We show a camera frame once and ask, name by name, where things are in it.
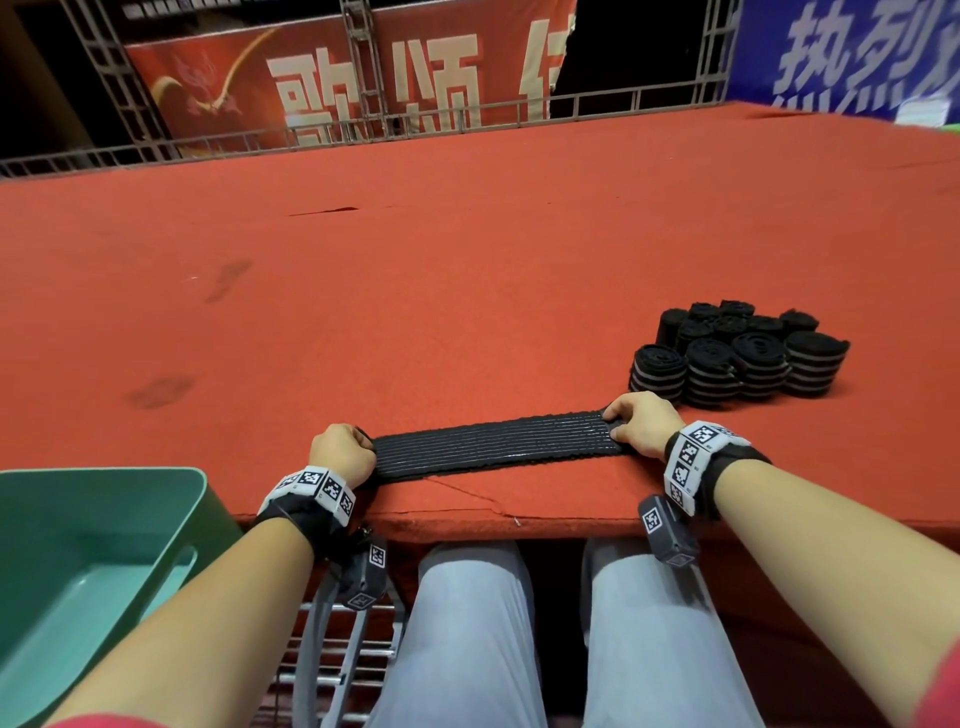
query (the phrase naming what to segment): green plastic bin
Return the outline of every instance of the green plastic bin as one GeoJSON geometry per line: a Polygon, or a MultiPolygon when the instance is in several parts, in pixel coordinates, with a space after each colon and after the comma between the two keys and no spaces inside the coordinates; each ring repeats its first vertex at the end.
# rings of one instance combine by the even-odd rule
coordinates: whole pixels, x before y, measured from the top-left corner
{"type": "Polygon", "coordinates": [[[35,728],[240,538],[194,468],[0,472],[0,728],[35,728]]]}

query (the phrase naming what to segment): white marker band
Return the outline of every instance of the white marker band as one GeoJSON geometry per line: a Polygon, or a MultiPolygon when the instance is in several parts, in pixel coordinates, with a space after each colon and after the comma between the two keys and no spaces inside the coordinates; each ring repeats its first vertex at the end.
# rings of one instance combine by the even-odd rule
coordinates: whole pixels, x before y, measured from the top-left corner
{"type": "Polygon", "coordinates": [[[277,483],[267,495],[257,512],[263,513],[271,501],[288,494],[309,496],[327,511],[333,514],[342,527],[346,528],[353,515],[356,496],[342,477],[328,468],[308,465],[301,471],[290,473],[277,483]]]}
{"type": "Polygon", "coordinates": [[[750,441],[721,425],[700,420],[680,431],[666,460],[663,489],[688,516],[696,512],[695,497],[710,458],[727,445],[749,446],[750,441]]]}

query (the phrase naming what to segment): red shirt sleeve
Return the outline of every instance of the red shirt sleeve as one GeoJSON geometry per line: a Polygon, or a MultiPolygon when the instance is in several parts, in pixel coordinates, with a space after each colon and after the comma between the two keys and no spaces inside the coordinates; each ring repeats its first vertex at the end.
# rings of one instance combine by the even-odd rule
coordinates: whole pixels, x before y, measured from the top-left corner
{"type": "Polygon", "coordinates": [[[159,723],[129,716],[77,716],[54,723],[49,728],[164,728],[159,723]]]}
{"type": "Polygon", "coordinates": [[[913,728],[960,728],[960,642],[940,664],[917,707],[913,728]]]}

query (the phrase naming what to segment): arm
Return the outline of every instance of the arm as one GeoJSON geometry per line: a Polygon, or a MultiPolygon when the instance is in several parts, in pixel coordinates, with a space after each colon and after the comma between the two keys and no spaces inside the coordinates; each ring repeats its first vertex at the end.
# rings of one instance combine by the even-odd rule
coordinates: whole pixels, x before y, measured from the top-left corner
{"type": "MultiPolygon", "coordinates": [[[[373,471],[366,437],[331,425],[310,465],[351,488],[373,471]]],[[[264,521],[116,646],[48,721],[114,714],[166,728],[246,728],[276,672],[315,562],[290,521],[264,521]]]]}
{"type": "MultiPolygon", "coordinates": [[[[664,459],[684,427],[649,392],[605,413],[612,437],[664,459]]],[[[960,557],[848,498],[745,460],[727,467],[714,499],[778,592],[895,726],[907,726],[960,638],[960,557]]]]}

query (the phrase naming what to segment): leg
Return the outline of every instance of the leg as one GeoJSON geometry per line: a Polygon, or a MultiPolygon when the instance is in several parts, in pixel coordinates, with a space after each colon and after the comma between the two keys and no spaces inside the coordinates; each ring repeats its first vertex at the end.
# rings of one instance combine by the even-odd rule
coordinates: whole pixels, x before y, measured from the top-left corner
{"type": "Polygon", "coordinates": [[[368,728],[545,728],[532,623],[516,544],[438,546],[368,728]]]}
{"type": "Polygon", "coordinates": [[[584,728],[762,728],[698,568],[671,569],[639,539],[591,539],[584,586],[584,728]]]}

